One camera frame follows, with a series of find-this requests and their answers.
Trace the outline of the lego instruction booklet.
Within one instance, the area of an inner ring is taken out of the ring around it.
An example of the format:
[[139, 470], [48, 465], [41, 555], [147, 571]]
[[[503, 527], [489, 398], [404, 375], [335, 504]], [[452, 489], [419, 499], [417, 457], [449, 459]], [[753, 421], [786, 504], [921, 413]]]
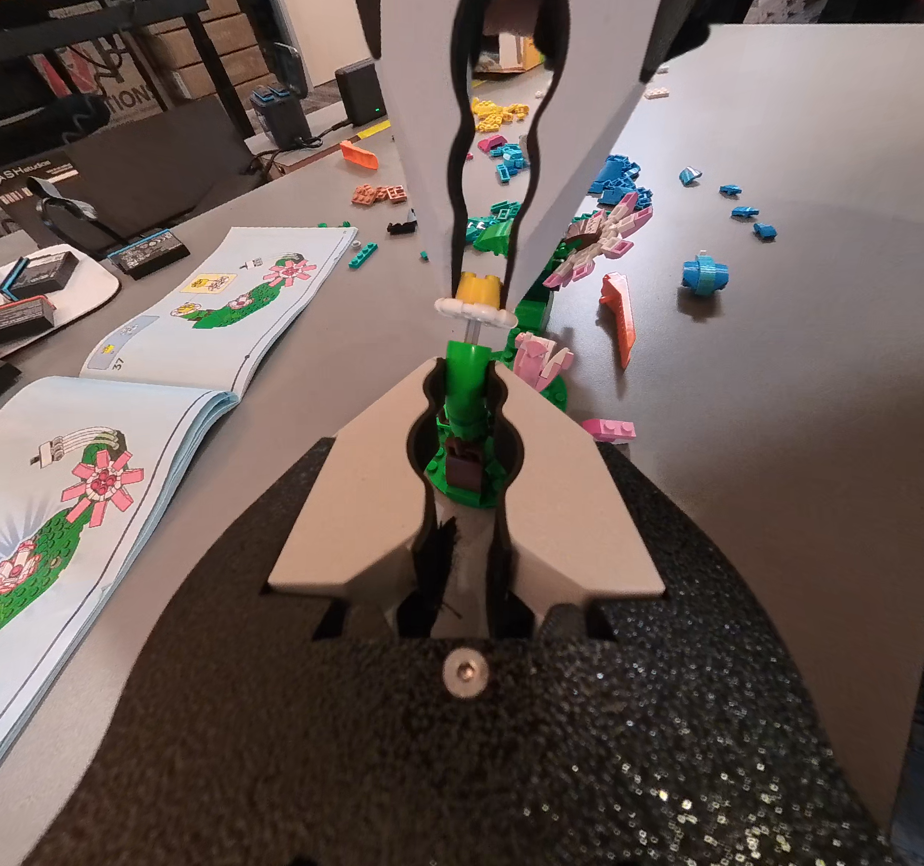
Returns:
[[234, 227], [76, 377], [1, 412], [1, 739], [15, 744], [216, 421], [354, 247], [352, 225]]

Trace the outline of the blue round lego assembly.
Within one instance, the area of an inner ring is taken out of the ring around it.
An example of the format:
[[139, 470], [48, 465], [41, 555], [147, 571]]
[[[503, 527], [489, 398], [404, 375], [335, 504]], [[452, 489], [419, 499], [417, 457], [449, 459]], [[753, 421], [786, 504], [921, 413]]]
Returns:
[[696, 297], [711, 297], [726, 288], [730, 278], [728, 265], [717, 261], [706, 251], [684, 261], [682, 286]]

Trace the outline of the pile of blue lego pieces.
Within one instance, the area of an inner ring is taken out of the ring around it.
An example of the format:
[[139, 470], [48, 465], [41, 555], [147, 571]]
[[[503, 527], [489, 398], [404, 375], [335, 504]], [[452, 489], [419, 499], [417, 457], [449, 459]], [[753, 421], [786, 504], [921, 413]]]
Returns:
[[636, 211], [653, 207], [653, 191], [639, 182], [641, 166], [626, 155], [608, 155], [600, 172], [593, 179], [588, 195], [596, 202], [596, 208], [613, 210], [629, 193], [638, 195]]

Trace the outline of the black carrying case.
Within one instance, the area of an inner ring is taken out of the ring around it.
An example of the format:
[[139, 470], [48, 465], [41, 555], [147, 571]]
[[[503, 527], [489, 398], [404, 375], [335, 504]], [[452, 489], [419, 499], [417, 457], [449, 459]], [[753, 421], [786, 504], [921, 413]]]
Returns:
[[91, 205], [118, 236], [135, 236], [195, 211], [253, 159], [221, 102], [209, 96], [3, 163], [2, 220], [12, 221], [40, 247], [54, 242], [28, 187], [35, 177]]

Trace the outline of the black battery charger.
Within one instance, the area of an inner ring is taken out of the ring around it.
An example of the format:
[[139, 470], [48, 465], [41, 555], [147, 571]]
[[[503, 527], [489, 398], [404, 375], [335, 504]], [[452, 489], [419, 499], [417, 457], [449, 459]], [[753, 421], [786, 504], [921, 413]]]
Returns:
[[309, 149], [313, 143], [301, 108], [301, 99], [306, 95], [307, 84], [302, 80], [294, 86], [258, 86], [249, 96], [260, 124], [281, 151]]

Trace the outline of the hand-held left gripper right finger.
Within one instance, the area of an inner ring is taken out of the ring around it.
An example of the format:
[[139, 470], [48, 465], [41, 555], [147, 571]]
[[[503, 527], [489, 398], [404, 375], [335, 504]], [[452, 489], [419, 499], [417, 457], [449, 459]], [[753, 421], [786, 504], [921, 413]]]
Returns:
[[664, 597], [664, 582], [593, 438], [490, 365], [505, 472], [490, 546], [490, 636], [527, 637], [556, 606]]

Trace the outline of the stack of cardboard boxes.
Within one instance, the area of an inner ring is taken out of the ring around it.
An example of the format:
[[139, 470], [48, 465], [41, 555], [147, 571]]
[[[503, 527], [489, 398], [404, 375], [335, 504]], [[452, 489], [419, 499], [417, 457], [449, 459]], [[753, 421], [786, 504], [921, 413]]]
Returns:
[[[250, 18], [237, 0], [206, 0], [198, 17], [221, 59], [237, 99], [256, 123], [252, 92], [278, 83]], [[80, 41], [54, 50], [55, 61], [30, 61], [57, 96], [70, 93], [103, 99], [109, 126], [140, 121], [216, 94], [216, 88], [182, 17], [133, 28], [124, 34]]]

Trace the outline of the orange brick separator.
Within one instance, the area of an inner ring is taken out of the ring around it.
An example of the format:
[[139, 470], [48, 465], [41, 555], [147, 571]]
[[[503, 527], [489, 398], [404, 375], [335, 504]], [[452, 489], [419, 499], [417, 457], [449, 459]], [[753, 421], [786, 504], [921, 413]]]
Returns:
[[599, 304], [607, 308], [615, 319], [619, 363], [625, 370], [637, 341], [628, 278], [617, 271], [607, 273], [603, 277]]

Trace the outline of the yellow white lego daisy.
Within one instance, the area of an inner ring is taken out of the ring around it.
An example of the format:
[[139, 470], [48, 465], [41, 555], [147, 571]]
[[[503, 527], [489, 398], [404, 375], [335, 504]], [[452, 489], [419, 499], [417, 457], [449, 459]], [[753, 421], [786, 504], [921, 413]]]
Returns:
[[515, 314], [501, 306], [502, 282], [494, 274], [484, 276], [463, 271], [454, 297], [440, 297], [434, 309], [444, 317], [473, 321], [499, 329], [513, 329]]

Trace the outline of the white tray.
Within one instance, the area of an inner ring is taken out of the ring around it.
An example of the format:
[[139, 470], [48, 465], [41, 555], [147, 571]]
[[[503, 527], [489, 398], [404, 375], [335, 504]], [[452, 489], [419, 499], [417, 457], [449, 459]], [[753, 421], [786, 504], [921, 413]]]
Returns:
[[3, 343], [1, 346], [2, 359], [6, 359], [14, 352], [98, 310], [109, 303], [121, 289], [121, 282], [115, 274], [87, 254], [69, 245], [59, 244], [50, 248], [38, 248], [28, 253], [27, 258], [44, 259], [64, 250], [73, 253], [77, 259], [77, 266], [64, 289], [49, 295], [50, 302], [54, 306], [52, 327], [34, 336]]

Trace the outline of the colourful lego box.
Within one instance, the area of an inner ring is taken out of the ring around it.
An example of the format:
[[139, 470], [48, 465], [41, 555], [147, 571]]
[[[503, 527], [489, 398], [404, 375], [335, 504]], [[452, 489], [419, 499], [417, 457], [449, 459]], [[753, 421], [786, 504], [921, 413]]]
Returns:
[[543, 30], [539, 12], [543, 0], [490, 0], [484, 10], [482, 38], [498, 37], [509, 33], [532, 41], [537, 53], [541, 53]]

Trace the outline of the black power box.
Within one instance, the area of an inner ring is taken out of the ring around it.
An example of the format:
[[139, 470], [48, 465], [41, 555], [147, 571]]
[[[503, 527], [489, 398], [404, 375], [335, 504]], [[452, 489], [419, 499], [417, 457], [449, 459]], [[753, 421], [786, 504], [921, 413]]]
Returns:
[[354, 128], [387, 117], [375, 62], [371, 58], [342, 66], [334, 74], [347, 120]]

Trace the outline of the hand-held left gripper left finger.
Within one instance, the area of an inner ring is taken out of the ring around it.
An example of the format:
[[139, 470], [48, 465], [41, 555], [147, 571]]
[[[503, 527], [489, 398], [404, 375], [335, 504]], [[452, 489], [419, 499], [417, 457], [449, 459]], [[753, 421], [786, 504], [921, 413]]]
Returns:
[[444, 402], [445, 361], [427, 359], [337, 432], [271, 591], [372, 607], [401, 637], [463, 632], [458, 518], [426, 471]]

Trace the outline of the pile of teal lego plates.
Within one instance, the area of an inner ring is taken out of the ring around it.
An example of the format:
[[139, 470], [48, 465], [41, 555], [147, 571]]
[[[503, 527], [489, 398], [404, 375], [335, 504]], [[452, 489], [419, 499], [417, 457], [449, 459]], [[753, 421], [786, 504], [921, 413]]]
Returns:
[[520, 209], [520, 202], [497, 202], [491, 205], [490, 213], [468, 217], [466, 244], [476, 251], [506, 258], [514, 219]]

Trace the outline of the round green lego stem model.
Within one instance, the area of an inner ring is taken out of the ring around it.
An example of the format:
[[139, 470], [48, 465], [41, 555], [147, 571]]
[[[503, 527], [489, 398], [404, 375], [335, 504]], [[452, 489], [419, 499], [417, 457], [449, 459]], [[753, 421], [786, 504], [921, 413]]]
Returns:
[[426, 476], [451, 501], [477, 509], [496, 506], [510, 469], [502, 464], [494, 440], [496, 406], [489, 399], [489, 364], [507, 367], [559, 410], [567, 391], [562, 373], [574, 359], [547, 337], [518, 327], [498, 352], [451, 341], [445, 356], [445, 398], [435, 418], [437, 449]]

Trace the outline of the black battery blue edge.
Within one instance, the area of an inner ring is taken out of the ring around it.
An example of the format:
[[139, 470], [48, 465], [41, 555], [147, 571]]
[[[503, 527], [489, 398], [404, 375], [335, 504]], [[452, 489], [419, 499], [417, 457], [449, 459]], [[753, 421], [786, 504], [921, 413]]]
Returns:
[[107, 254], [106, 259], [134, 281], [190, 257], [187, 246], [170, 228], [144, 236]]
[[15, 302], [61, 291], [78, 263], [75, 252], [67, 248], [40, 257], [22, 257], [2, 277], [2, 298]]

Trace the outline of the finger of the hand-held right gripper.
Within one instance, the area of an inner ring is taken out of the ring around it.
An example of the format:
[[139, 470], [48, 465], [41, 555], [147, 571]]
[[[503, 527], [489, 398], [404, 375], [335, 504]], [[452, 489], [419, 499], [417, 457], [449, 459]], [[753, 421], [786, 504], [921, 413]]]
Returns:
[[641, 71], [662, 0], [563, 0], [565, 43], [528, 132], [526, 198], [504, 278], [521, 300], [583, 201], [591, 177], [641, 97]]
[[388, 117], [439, 292], [453, 292], [455, 213], [448, 187], [461, 110], [451, 42], [461, 0], [381, 0], [377, 72]]

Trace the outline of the pile of yellow lego pieces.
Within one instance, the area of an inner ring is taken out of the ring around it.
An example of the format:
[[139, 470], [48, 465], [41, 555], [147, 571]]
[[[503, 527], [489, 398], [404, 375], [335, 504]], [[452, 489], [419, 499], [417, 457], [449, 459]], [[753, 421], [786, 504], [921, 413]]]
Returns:
[[492, 100], [473, 97], [470, 110], [475, 122], [476, 133], [495, 134], [504, 125], [525, 121], [530, 108], [524, 103], [501, 105]]

